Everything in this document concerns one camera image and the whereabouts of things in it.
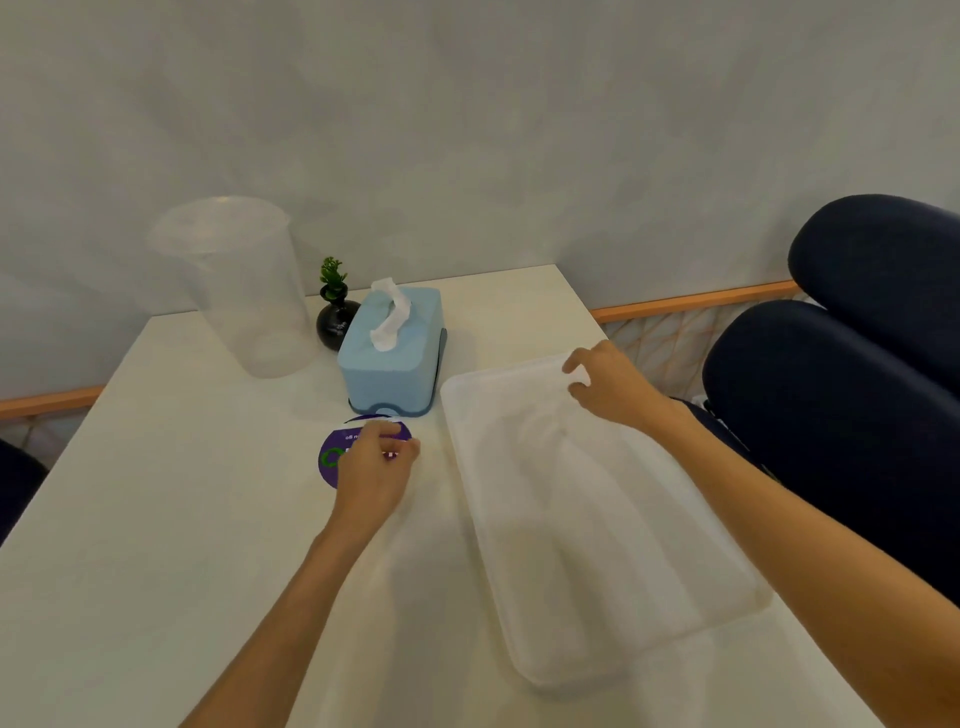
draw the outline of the plastic tray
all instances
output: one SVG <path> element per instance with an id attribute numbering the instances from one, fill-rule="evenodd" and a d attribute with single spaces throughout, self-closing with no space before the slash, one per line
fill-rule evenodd
<path id="1" fill-rule="evenodd" d="M 563 361 L 441 389 L 508 652 L 541 688 L 615 673 L 772 596 L 665 450 L 569 396 Z"/>

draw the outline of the clear plastic cup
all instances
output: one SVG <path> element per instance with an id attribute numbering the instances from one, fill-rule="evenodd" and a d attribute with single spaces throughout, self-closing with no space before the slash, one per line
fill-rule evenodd
<path id="1" fill-rule="evenodd" d="M 210 197 L 167 211 L 147 236 L 182 261 L 196 306 L 253 376 L 292 374 L 318 352 L 289 223 L 266 200 Z"/>

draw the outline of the gray wall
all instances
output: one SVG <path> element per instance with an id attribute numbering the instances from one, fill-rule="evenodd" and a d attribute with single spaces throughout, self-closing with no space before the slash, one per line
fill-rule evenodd
<path id="1" fill-rule="evenodd" d="M 960 206 L 956 0 L 10 0 L 0 398 L 189 307 L 149 222 L 243 193 L 308 290 L 558 262 L 589 306 L 782 279 L 843 194 Z"/>

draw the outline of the navy blue chair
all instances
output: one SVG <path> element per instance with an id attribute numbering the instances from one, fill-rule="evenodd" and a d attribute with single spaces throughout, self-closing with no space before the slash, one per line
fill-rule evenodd
<path id="1" fill-rule="evenodd" d="M 710 410 L 785 487 L 960 604 L 960 217 L 887 195 L 819 210 L 790 272 L 704 366 Z"/>
<path id="2" fill-rule="evenodd" d="M 0 545 L 46 476 L 47 469 L 34 458 L 0 440 Z"/>

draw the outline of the tissue box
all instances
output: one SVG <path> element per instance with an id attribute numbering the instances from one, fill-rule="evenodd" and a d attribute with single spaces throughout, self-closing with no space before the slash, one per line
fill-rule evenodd
<path id="1" fill-rule="evenodd" d="M 410 318 L 400 327 L 396 346 L 388 352 L 373 347 L 370 332 L 387 318 L 393 300 L 384 291 L 371 291 L 337 354 L 350 406 L 359 414 L 418 417 L 433 404 L 446 336 L 440 291 L 404 286 L 400 290 L 410 299 Z"/>

